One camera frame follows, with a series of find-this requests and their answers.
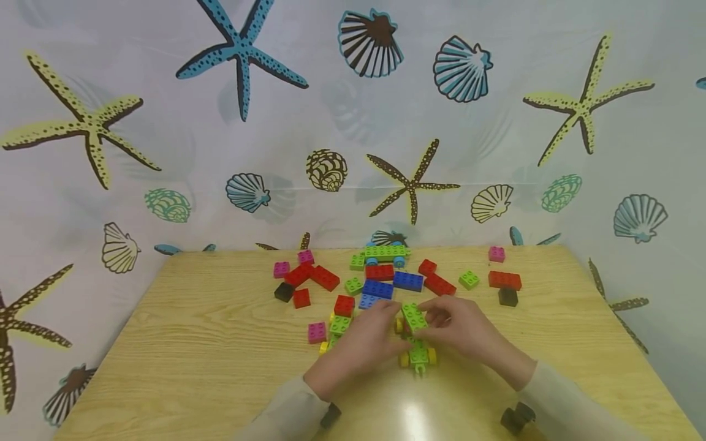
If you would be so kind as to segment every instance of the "hand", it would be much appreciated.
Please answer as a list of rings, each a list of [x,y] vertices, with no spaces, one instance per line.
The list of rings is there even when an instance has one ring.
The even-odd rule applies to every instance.
[[[406,340],[388,336],[401,308],[398,302],[377,301],[356,317],[333,349],[306,371],[304,381],[320,399],[330,401],[334,390],[344,381],[412,348]]]
[[[537,362],[510,343],[474,301],[440,296],[418,308],[426,311],[429,327],[415,332],[416,338],[451,346],[495,370],[515,390],[532,379]]]

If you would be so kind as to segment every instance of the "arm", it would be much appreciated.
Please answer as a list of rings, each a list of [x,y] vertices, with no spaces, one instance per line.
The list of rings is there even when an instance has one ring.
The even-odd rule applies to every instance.
[[[401,307],[397,302],[379,301],[356,317],[333,349],[303,376],[283,384],[235,441],[309,441],[341,385],[409,351],[409,342],[388,338]]]
[[[646,440],[592,401],[578,386],[510,343],[470,300],[441,296],[419,305],[429,328],[420,339],[446,344],[495,370],[536,416],[538,429],[556,440]]]

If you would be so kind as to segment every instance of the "blue starfish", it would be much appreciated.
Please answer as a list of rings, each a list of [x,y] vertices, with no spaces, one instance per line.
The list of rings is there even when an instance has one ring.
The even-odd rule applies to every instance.
[[[253,46],[263,28],[267,13],[275,0],[255,0],[243,28],[238,33],[218,0],[197,0],[226,42],[201,51],[184,64],[177,72],[180,80],[192,78],[225,61],[235,60],[238,65],[238,104],[240,118],[248,118],[250,107],[250,63],[274,75],[282,81],[306,89],[306,80],[284,64]]]

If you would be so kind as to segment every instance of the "yellow wheel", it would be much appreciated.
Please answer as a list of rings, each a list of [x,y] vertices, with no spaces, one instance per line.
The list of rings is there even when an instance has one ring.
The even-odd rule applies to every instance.
[[[409,367],[409,354],[407,352],[402,352],[400,354],[400,367],[401,368],[408,368]]]
[[[429,354],[429,364],[436,366],[436,349],[428,348],[426,352]]]

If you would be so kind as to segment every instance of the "pink lego brick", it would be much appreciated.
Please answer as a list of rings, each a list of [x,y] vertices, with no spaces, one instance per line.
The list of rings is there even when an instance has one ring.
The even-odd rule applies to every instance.
[[[309,344],[326,341],[326,324],[324,322],[309,323]]]
[[[492,246],[488,250],[488,259],[491,262],[505,262],[505,249],[501,246]]]
[[[313,261],[313,254],[311,254],[311,250],[304,250],[304,251],[299,251],[297,253],[297,257],[299,257],[299,263],[311,263],[312,265],[314,264]]]
[[[275,262],[273,271],[276,279],[283,278],[289,272],[289,262]]]

